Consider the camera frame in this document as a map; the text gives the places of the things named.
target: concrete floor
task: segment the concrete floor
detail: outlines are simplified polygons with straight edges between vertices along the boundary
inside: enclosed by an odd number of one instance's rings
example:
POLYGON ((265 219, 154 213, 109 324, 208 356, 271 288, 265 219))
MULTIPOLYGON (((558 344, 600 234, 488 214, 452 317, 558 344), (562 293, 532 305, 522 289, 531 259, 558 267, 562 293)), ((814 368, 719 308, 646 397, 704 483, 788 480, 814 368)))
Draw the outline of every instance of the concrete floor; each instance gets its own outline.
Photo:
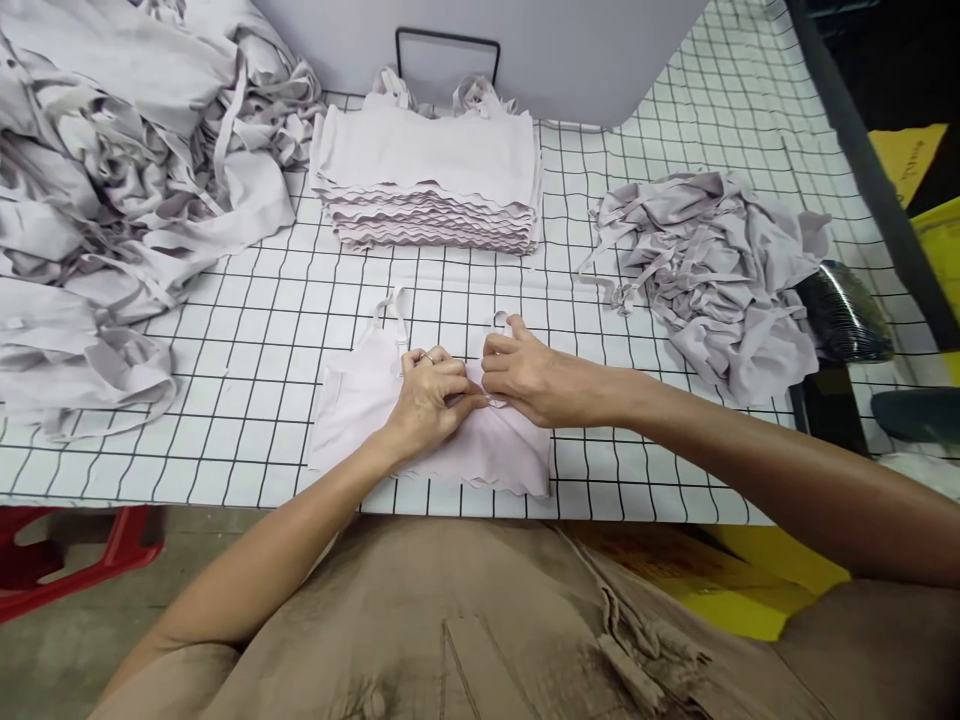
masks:
MULTIPOLYGON (((0 718, 86 717, 117 665, 163 609, 264 514, 165 508, 164 549, 149 566, 0 625, 0 718)), ((64 547, 66 569, 74 570, 99 558, 102 546, 94 541, 105 537, 110 518, 66 515, 58 527, 35 523, 18 541, 56 539, 64 547)))

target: lavender fabric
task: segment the lavender fabric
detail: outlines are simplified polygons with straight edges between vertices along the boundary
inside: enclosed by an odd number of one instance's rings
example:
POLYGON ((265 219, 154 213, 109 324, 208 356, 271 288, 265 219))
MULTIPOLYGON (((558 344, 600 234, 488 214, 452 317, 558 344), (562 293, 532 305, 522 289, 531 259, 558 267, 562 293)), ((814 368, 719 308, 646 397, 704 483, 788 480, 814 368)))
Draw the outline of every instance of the lavender fabric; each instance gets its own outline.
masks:
POLYGON ((791 212, 760 200, 733 173, 679 174, 608 193, 593 212, 599 243, 578 268, 621 314, 644 288, 670 341, 707 382, 729 388, 742 406, 782 395, 816 372, 805 310, 790 288, 826 256, 829 216, 791 212), (625 283, 586 274, 623 237, 637 243, 625 283))
MULTIPOLYGON (((377 305, 370 327, 349 355, 324 367, 320 410, 310 437, 310 469, 328 472, 383 427, 396 405, 403 386, 400 356, 407 350, 397 306, 402 291, 396 288, 377 305), (379 314, 387 307, 398 319, 395 326, 381 327, 379 314)), ((467 375, 480 384, 483 370, 478 361, 467 363, 467 375)), ((472 412, 439 448, 399 474, 546 497, 549 451, 548 430, 494 400, 472 412)))
POLYGON ((0 402, 6 418, 40 424, 47 440, 68 442, 143 425, 173 403, 177 386, 167 348, 61 288, 0 278, 0 402), (72 410, 149 412, 103 427, 65 427, 72 410))
POLYGON ((0 0, 0 97, 0 276, 122 322, 293 222, 323 109, 249 0, 0 0))
POLYGON ((456 245, 515 254, 542 236, 533 120, 490 83, 462 83, 454 116, 425 117, 387 69, 359 112, 315 126, 310 184, 348 247, 456 245))

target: white grid mat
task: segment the white grid mat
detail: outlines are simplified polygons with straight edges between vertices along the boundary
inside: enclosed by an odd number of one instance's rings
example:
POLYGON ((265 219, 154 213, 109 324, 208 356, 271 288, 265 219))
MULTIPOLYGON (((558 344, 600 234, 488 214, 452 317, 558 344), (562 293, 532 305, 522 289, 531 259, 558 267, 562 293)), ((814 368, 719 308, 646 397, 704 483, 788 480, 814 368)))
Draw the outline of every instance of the white grid mat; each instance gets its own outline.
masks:
MULTIPOLYGON (((336 94, 328 100, 344 109, 360 103, 336 94)), ((169 342, 175 357, 180 393, 170 412, 138 431, 75 442, 65 451, 44 443, 35 428, 0 420, 0 502, 281 504, 316 480, 301 462, 320 367, 349 351, 365 316, 398 282, 413 289, 406 310, 414 347, 439 342, 455 356, 475 357, 494 311, 520 312, 552 347, 646 370, 735 406, 690 372, 649 309, 622 318, 571 274, 590 251, 588 208, 608 189, 687 170, 739 170, 758 190, 798 210, 833 215, 831 257, 876 290, 904 352, 895 363, 851 370, 872 452, 894 449, 869 417, 873 393, 949 384, 860 198, 780 0, 712 3, 622 127, 592 134, 544 123, 539 132, 545 243, 523 261, 453 248, 344 252, 305 175, 288 174, 296 224, 223 259, 198 278, 185 306, 145 323, 145 332, 169 342)), ((598 273, 619 275, 625 252, 607 253, 598 273)), ((749 412, 793 426, 786 397, 749 412)), ((120 422, 124 414, 84 411, 74 430, 120 422)), ((943 455, 936 447, 922 450, 943 455)), ((384 481, 362 509, 769 523, 716 478, 630 432, 558 431, 551 465, 557 480, 548 500, 401 478, 384 481)))

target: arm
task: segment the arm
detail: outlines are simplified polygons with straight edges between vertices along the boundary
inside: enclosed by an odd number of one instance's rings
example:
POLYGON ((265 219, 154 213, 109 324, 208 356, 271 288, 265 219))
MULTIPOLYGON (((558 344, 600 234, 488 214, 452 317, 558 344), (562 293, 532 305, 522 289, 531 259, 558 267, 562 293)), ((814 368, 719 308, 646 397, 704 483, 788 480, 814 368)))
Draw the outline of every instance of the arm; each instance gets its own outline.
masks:
POLYGON ((483 384, 544 427, 634 430, 857 575, 960 588, 960 506, 866 458, 654 380, 551 350, 513 316, 483 384))
POLYGON ((350 457, 257 523, 167 608, 107 684, 100 701, 157 658, 202 643, 249 641, 283 605, 384 477, 438 445, 486 398, 463 363, 440 347, 439 362, 403 356, 403 389, 386 425, 350 457), (465 393, 447 407, 449 395, 465 393))

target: red stool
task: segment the red stool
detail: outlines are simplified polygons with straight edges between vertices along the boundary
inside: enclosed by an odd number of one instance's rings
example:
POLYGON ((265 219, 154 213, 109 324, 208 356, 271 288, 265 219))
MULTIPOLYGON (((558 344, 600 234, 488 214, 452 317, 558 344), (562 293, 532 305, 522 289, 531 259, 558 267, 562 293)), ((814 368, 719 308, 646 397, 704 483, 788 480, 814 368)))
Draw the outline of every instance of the red stool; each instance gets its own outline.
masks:
POLYGON ((94 565, 46 585, 37 581, 63 568, 63 557, 49 540, 17 545, 16 534, 57 508, 0 507, 0 623, 36 610, 71 593, 86 590, 109 578, 146 567, 163 550, 163 542, 143 547, 140 539, 150 508, 124 507, 117 511, 103 557, 94 565))

